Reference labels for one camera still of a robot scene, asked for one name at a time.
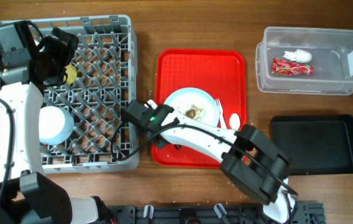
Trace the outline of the yellow cup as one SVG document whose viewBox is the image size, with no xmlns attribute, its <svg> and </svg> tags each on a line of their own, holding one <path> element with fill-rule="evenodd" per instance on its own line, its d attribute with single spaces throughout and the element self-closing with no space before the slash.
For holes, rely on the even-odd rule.
<svg viewBox="0 0 353 224">
<path fill-rule="evenodd" d="M 72 65 L 69 64 L 66 66 L 66 74 L 67 74 L 67 78 L 66 80 L 66 84 L 71 85 L 77 78 L 77 69 Z"/>
</svg>

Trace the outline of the food scraps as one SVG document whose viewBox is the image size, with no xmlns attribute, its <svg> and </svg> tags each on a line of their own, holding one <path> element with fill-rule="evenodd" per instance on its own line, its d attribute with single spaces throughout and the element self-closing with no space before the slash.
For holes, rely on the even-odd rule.
<svg viewBox="0 0 353 224">
<path fill-rule="evenodd" d="M 191 105 L 191 108 L 185 111 L 185 116 L 195 121 L 201 121 L 204 114 L 205 109 L 199 108 L 196 105 Z"/>
</svg>

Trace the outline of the white napkin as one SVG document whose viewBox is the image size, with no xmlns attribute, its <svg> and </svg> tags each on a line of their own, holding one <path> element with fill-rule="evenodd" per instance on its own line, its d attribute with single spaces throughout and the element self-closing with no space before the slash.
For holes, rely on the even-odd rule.
<svg viewBox="0 0 353 224">
<path fill-rule="evenodd" d="M 308 63 L 312 59 L 312 55 L 305 50 L 296 49 L 294 52 L 284 51 L 283 58 L 297 63 Z"/>
</svg>

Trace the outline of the red foil wrapper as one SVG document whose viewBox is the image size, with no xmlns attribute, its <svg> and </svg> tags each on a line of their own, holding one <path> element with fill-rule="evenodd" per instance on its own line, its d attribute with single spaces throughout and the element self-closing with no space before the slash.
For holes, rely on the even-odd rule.
<svg viewBox="0 0 353 224">
<path fill-rule="evenodd" d="M 274 58 L 272 62 L 272 73 L 278 75 L 312 75 L 314 67 L 305 63 L 295 63 L 289 60 Z"/>
</svg>

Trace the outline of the light blue bowl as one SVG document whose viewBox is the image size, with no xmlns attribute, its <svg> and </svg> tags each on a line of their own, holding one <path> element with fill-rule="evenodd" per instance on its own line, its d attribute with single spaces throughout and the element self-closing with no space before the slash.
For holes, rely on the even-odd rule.
<svg viewBox="0 0 353 224">
<path fill-rule="evenodd" d="M 39 140 L 43 144 L 57 145 L 70 137 L 74 127 L 72 115 L 63 108 L 46 106 L 40 109 Z"/>
</svg>

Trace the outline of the white plastic fork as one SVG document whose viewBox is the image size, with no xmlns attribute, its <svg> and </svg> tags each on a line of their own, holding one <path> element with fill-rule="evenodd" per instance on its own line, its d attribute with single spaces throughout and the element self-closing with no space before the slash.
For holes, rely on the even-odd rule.
<svg viewBox="0 0 353 224">
<path fill-rule="evenodd" d="M 217 107 L 219 109 L 219 123 L 223 129 L 227 129 L 226 122 L 225 122 L 224 116 L 223 116 L 222 104 L 219 99 L 215 99 L 215 102 L 216 102 Z"/>
</svg>

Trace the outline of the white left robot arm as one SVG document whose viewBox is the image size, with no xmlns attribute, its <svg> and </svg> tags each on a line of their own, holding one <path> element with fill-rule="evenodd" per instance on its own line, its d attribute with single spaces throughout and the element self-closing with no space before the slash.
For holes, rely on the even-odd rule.
<svg viewBox="0 0 353 224">
<path fill-rule="evenodd" d="M 44 89 L 65 84 L 78 37 L 34 39 L 30 21 L 0 26 L 0 223 L 116 223 L 97 196 L 72 199 L 45 176 L 39 152 Z"/>
</svg>

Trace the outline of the white plastic spoon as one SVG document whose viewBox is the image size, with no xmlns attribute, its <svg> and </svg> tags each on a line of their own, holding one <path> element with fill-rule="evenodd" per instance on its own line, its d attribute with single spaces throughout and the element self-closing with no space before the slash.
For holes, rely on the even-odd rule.
<svg viewBox="0 0 353 224">
<path fill-rule="evenodd" d="M 231 129 L 239 130 L 240 125 L 241 125 L 241 120 L 240 117 L 237 113 L 231 114 L 229 118 L 229 125 Z"/>
</svg>

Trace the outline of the light blue plate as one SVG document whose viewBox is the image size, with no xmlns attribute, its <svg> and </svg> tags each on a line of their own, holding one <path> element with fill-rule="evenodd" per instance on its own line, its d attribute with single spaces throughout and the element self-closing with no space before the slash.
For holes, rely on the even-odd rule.
<svg viewBox="0 0 353 224">
<path fill-rule="evenodd" d="M 174 91 L 166 100 L 165 104 L 185 115 L 185 111 L 196 105 L 205 109 L 202 120 L 199 121 L 210 126 L 217 126 L 219 123 L 219 109 L 214 98 L 199 88 L 181 88 Z"/>
</svg>

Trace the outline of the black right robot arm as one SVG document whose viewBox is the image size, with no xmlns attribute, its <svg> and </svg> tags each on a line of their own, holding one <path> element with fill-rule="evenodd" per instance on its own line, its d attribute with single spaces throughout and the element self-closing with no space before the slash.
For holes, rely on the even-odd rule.
<svg viewBox="0 0 353 224">
<path fill-rule="evenodd" d="M 132 100 L 125 121 L 159 149 L 186 146 L 220 163 L 220 169 L 244 194 L 264 206 L 274 222 L 290 223 L 297 192 L 288 186 L 290 160 L 256 127 L 223 129 L 195 121 L 168 105 Z"/>
</svg>

